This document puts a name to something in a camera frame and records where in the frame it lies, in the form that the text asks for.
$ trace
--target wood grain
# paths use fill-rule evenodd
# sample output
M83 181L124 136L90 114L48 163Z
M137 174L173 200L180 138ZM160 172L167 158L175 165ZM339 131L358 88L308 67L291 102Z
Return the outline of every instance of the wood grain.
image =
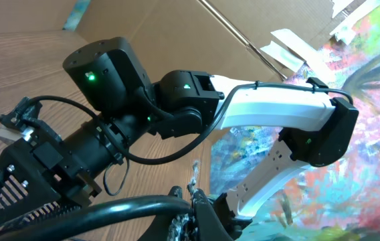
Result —
M65 57L86 44L76 33L51 31L43 33L0 34L0 114L9 112L24 96L51 94L64 96L88 106L76 85L62 70ZM63 137L77 130L88 116L81 110L58 102L43 102L40 118ZM162 157L190 142L194 136L161 141L159 136L146 134L132 147L141 157ZM5 145L0 141L0 153ZM198 186L209 193L211 143L203 142L195 150L172 163L144 166L131 162L130 173L122 193L110 197L102 192L94 203L147 194L166 194L174 185L185 188L193 171L194 160L201 160ZM114 166L108 182L115 190L122 181L123 166ZM185 191L184 198L189 200ZM115 224L79 235L85 240L136 240L149 226L153 217Z

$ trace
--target painted canvas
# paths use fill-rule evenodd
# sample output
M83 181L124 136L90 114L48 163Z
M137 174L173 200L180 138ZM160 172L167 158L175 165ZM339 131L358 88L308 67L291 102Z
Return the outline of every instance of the painted canvas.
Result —
M354 27L348 46L318 52L350 92L359 118L345 156L289 181L258 211L240 240L380 240L380 6ZM289 84L314 76L303 66ZM280 128L233 128L212 147L211 193L241 181L267 154Z

